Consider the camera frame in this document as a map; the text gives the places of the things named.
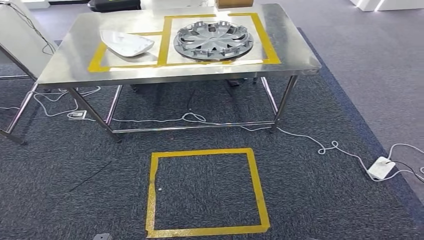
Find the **white power strip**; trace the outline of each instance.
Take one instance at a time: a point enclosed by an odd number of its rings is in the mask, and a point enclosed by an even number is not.
[[[390,173],[393,167],[396,165],[395,162],[381,156],[375,160],[374,164],[368,169],[368,173],[376,179],[383,180]]]

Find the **floor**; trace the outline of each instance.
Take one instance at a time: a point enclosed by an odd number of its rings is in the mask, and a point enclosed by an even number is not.
[[[288,78],[267,80],[281,98]],[[0,106],[17,102],[31,84],[28,79],[0,81],[7,94]],[[326,146],[328,139],[338,140],[343,150],[359,154],[369,166],[382,147],[367,127],[357,127],[352,116],[359,113],[335,88],[340,89],[325,65],[320,74],[304,76],[287,103],[283,129],[311,134]],[[86,99],[105,116],[115,91],[115,86],[104,86]],[[50,114],[75,106],[69,94],[43,103]],[[215,80],[149,84],[137,93],[126,85],[114,119],[169,120],[188,110],[211,123],[273,117],[261,84],[249,80],[230,88]],[[199,123],[113,121],[112,128],[182,125]],[[424,209],[405,179],[399,175],[375,183],[356,158],[334,149],[318,154],[319,145],[305,137],[232,127],[124,134],[116,144],[95,122],[47,117],[35,101],[16,133],[28,144],[0,139],[2,240],[91,240],[99,233],[111,233],[114,240],[141,240],[152,234],[153,226],[168,230],[162,234],[172,235],[170,240],[424,239]],[[369,148],[373,144],[378,152]],[[233,148],[251,148],[255,163],[252,155],[248,161],[247,149],[228,154]],[[192,152],[211,149],[225,154]],[[174,151],[190,153],[169,155]],[[163,152],[167,157],[153,164],[152,153]],[[154,218],[148,220],[148,214]],[[259,229],[239,228],[259,224]],[[217,234],[223,231],[219,227],[238,227],[231,231],[238,234],[178,237],[174,231],[193,235],[187,229],[209,228],[208,233]],[[259,233],[242,234],[252,229]]]
[[[257,0],[279,3],[304,30],[388,152],[395,143],[424,149],[424,9],[362,12],[349,0]],[[85,4],[32,11],[55,40]],[[393,159],[419,169],[423,156],[395,148]],[[423,183],[404,174],[424,203]]]

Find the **power strip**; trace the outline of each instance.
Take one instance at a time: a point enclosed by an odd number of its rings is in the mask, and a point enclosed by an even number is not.
[[[68,113],[67,117],[69,121],[84,120],[86,118],[86,115],[87,115],[86,110],[77,110],[77,111]]]

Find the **yellow tape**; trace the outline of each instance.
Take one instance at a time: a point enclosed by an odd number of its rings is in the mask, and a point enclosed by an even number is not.
[[[158,171],[159,158],[151,155],[150,163],[150,177],[148,185],[148,198],[147,198],[147,215],[146,215],[146,230],[153,231],[155,228],[155,212],[156,212],[156,190],[155,190],[155,177]]]
[[[168,51],[171,40],[172,18],[165,17],[163,20],[163,34],[160,40],[159,56],[157,57],[157,65],[164,66],[168,61]]]
[[[256,198],[257,210],[259,212],[260,225],[268,229],[270,227],[270,219],[268,217],[267,206],[265,205],[264,193],[262,192],[261,180],[259,179],[258,167],[256,166],[255,155],[251,148],[246,148],[247,161],[249,163],[250,176]]]
[[[103,42],[100,42],[100,44],[97,47],[97,50],[94,53],[94,56],[91,59],[90,64],[88,65],[88,71],[91,73],[97,73],[97,72],[108,72],[111,67],[109,66],[102,66],[102,58],[103,55],[106,52],[106,49],[108,47]]]
[[[229,227],[206,227],[206,228],[188,228],[188,229],[155,229],[156,212],[156,190],[155,178],[158,171],[159,158],[182,157],[182,156],[201,156],[217,154],[246,154],[252,179],[253,191],[256,198],[257,209],[259,213],[260,225],[252,226],[229,226]],[[251,148],[224,148],[207,149],[193,151],[171,151],[171,152],[153,152],[151,154],[150,177],[147,198],[146,230],[147,238],[171,238],[171,237],[191,237],[191,236],[210,236],[210,235],[229,235],[229,234],[254,234],[265,233],[270,227],[267,207],[265,205],[264,194],[262,192],[261,181],[259,179],[258,168],[256,166],[255,155]]]
[[[192,18],[213,18],[216,17],[215,14],[194,14],[194,15],[171,15],[165,16],[165,18],[170,19],[192,19]]]
[[[268,37],[267,31],[262,25],[259,15],[255,12],[246,12],[246,13],[229,13],[228,16],[237,17],[237,16],[250,16],[252,18],[256,32],[259,35],[260,42],[262,43],[263,50],[266,53],[267,59],[263,60],[264,64],[280,64],[280,58],[278,57],[273,44]]]
[[[268,227],[262,227],[261,225],[154,230],[152,233],[149,232],[147,237],[148,238],[172,238],[172,237],[229,235],[229,234],[258,234],[258,233],[265,233],[267,230],[268,230]]]
[[[247,13],[230,13],[230,17],[237,16],[250,16],[253,24],[256,28],[256,32],[259,35],[260,41],[262,43],[263,50],[266,53],[267,59],[263,59],[260,64],[280,64],[281,61],[271,43],[267,31],[262,25],[259,15],[255,12]],[[170,15],[165,16],[163,21],[162,31],[155,32],[141,32],[141,33],[132,33],[141,36],[162,36],[160,41],[159,55],[157,57],[157,64],[148,64],[148,65],[121,65],[121,66],[101,66],[103,55],[107,49],[104,43],[100,43],[98,46],[89,66],[88,71],[91,73],[96,72],[108,72],[111,68],[121,68],[121,69],[140,69],[140,68],[157,68],[157,67],[171,67],[171,66],[183,66],[183,65],[206,65],[206,64],[232,64],[234,60],[228,61],[200,61],[200,62],[179,62],[179,63],[167,63],[168,62],[168,53],[169,46],[171,42],[171,31],[172,31],[172,21],[173,19],[184,19],[184,18],[213,18],[216,17],[215,14],[194,14],[194,15]]]

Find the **black object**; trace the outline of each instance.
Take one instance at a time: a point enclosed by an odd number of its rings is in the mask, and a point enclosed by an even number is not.
[[[141,10],[140,0],[90,0],[87,6],[93,12],[117,12]]]

